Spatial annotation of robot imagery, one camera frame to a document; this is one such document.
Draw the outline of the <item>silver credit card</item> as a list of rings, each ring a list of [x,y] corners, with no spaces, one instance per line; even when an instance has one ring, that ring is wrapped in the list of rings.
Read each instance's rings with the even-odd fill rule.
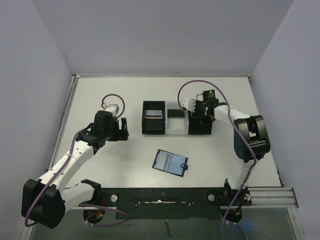
[[[146,119],[162,119],[163,118],[163,111],[157,109],[149,109],[145,111],[145,118]]]

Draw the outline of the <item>black white card tray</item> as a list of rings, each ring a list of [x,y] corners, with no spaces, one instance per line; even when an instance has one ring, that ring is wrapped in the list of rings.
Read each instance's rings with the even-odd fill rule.
[[[162,110],[162,119],[145,118],[146,110]],[[181,109],[175,101],[143,101],[141,131],[143,135],[210,135],[212,125],[202,125],[192,112]]]

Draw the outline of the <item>white silver card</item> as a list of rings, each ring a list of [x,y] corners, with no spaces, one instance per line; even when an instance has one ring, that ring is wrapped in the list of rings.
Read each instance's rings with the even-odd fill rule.
[[[163,170],[167,171],[169,169],[172,156],[173,156],[172,153],[166,154],[165,159],[164,159],[164,164],[163,164]]]

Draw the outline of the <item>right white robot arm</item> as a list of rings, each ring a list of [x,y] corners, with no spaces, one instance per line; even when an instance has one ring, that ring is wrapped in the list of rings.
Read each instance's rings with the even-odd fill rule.
[[[232,190],[239,190],[245,187],[258,161],[271,150],[265,119],[219,102],[214,90],[204,91],[202,96],[202,100],[183,98],[180,106],[201,125],[211,127],[214,121],[220,121],[233,128],[233,149],[240,163],[227,183]]]

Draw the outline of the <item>aluminium frame rail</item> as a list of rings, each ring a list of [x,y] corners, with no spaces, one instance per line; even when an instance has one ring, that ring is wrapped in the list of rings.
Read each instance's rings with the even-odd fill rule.
[[[249,187],[253,208],[298,208],[293,187]]]

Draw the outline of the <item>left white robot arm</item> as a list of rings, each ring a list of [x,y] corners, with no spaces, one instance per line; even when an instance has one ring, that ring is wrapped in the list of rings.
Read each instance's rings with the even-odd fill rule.
[[[127,141],[128,138],[126,118],[99,110],[94,121],[74,135],[70,149],[53,167],[38,179],[29,179],[24,184],[21,205],[24,225],[28,228],[41,224],[53,229],[74,207],[104,208],[106,199],[99,183],[84,179],[69,189],[66,186],[106,142]]]

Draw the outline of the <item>blue leather card holder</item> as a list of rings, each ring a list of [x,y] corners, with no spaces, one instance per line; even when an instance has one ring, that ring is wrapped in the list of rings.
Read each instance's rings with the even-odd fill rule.
[[[169,169],[163,170],[167,153],[172,154],[172,158],[170,161]],[[152,168],[168,174],[183,177],[185,171],[187,171],[189,168],[188,158],[186,156],[159,149],[155,155]]]

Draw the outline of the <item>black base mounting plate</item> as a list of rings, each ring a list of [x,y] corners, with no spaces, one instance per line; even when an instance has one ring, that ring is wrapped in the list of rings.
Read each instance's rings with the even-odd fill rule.
[[[219,220],[252,205],[247,188],[101,188],[87,204],[116,210],[116,220]]]

